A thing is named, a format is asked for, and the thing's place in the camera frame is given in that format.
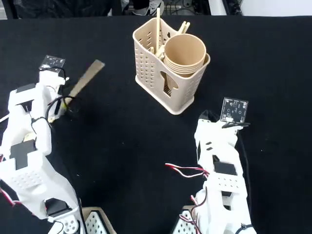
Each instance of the black tabletop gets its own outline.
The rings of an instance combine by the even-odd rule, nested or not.
[[[69,173],[82,205],[102,207],[117,233],[166,234],[203,179],[182,178],[164,163],[195,166],[200,113],[220,113],[224,96],[248,100],[251,126],[241,134],[255,229],[312,233],[312,18],[164,17],[176,29],[189,21],[189,32],[211,56],[194,103],[179,116],[135,82],[132,32],[147,19],[0,21],[0,116],[7,114],[11,90],[37,82],[45,55],[65,58],[73,83],[95,59],[105,62],[79,94],[78,118],[53,124],[49,159],[61,174]],[[0,124],[1,134],[5,127]],[[0,210],[3,233],[49,228],[2,196]]]

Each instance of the white robotic arm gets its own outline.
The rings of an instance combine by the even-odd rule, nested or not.
[[[39,83],[11,91],[9,120],[3,134],[0,178],[17,194],[19,201],[40,219],[58,221],[67,234],[84,234],[79,201],[69,181],[57,173],[47,155],[51,153],[48,120],[65,111],[58,90],[66,77],[59,77],[64,59],[46,56]]]
[[[244,123],[246,109],[247,102],[225,98],[221,114],[224,121],[212,122],[208,112],[199,118],[195,132],[197,162],[206,180],[193,198],[196,207],[192,214],[188,212],[194,222],[182,213],[174,234],[192,233],[193,229],[187,232],[186,228],[181,233],[180,227],[186,222],[196,225],[194,228],[201,234],[256,234],[246,200],[243,168],[234,148],[237,132],[248,126]]]

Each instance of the circuit board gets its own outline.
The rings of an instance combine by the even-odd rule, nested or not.
[[[248,101],[225,97],[223,99],[220,120],[230,123],[244,123]]]

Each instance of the beige utensil holder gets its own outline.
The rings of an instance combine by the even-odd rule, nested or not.
[[[177,33],[160,19],[159,46]],[[203,66],[190,77],[172,72],[156,55],[156,18],[152,18],[133,32],[136,57],[136,82],[171,114],[181,114],[194,101],[194,94],[210,62],[206,54]]]

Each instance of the metal base plate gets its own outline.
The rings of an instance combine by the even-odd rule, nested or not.
[[[96,211],[92,211],[85,221],[88,234],[108,234],[102,219]]]

